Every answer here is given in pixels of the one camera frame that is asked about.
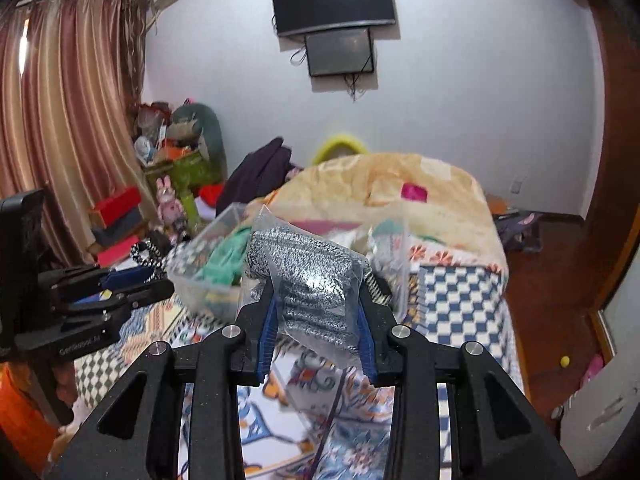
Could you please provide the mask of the left hand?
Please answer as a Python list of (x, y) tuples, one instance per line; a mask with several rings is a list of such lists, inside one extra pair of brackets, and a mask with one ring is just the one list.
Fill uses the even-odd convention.
[(78, 399), (76, 385), (76, 372), (73, 362), (66, 362), (52, 368), (56, 381), (56, 395), (68, 408), (71, 408)]

